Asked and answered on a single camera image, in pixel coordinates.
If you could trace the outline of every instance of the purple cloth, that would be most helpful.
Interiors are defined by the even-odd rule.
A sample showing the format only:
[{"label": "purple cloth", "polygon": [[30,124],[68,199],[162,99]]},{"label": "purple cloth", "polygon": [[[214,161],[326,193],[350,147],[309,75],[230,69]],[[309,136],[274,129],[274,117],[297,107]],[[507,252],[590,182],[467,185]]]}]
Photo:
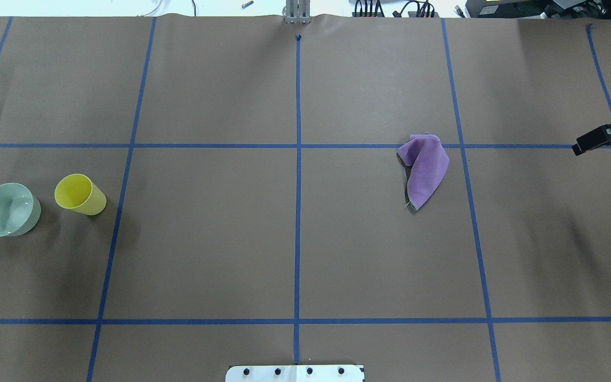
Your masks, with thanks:
[{"label": "purple cloth", "polygon": [[407,181],[409,204],[419,210],[440,185],[449,167],[449,157],[436,135],[421,134],[409,137],[409,142],[397,149],[405,166],[412,166]]}]

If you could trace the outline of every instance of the cloth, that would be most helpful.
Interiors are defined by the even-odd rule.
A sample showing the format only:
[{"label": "cloth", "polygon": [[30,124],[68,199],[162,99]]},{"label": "cloth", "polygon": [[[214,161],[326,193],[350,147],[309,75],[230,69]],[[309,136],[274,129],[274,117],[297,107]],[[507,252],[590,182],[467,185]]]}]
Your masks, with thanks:
[{"label": "cloth", "polygon": [[436,135],[412,135],[409,142],[397,150],[397,154],[411,166],[412,172],[407,181],[409,205],[419,210],[435,193],[449,167],[449,157]]}]

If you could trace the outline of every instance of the bowl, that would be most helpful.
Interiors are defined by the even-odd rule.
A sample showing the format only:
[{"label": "bowl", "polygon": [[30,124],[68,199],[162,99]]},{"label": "bowl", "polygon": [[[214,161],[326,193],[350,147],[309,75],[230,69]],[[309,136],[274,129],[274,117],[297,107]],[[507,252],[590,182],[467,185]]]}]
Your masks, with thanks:
[{"label": "bowl", "polygon": [[22,184],[0,185],[0,237],[19,236],[39,221],[39,200]]}]

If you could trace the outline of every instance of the white object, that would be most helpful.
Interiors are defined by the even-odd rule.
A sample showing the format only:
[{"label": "white object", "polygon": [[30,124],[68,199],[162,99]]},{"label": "white object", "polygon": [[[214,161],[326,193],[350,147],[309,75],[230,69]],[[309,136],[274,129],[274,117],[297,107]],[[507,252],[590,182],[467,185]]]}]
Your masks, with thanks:
[{"label": "white object", "polygon": [[225,382],[364,382],[362,365],[231,367]]}]

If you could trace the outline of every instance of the yellow plastic cup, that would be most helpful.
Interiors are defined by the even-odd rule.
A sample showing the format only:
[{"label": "yellow plastic cup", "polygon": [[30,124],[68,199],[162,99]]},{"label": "yellow plastic cup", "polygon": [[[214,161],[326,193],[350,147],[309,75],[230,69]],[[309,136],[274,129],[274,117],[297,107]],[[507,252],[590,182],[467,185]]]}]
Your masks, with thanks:
[{"label": "yellow plastic cup", "polygon": [[84,215],[97,215],[107,204],[104,193],[84,174],[70,174],[61,179],[54,197],[62,208]]}]

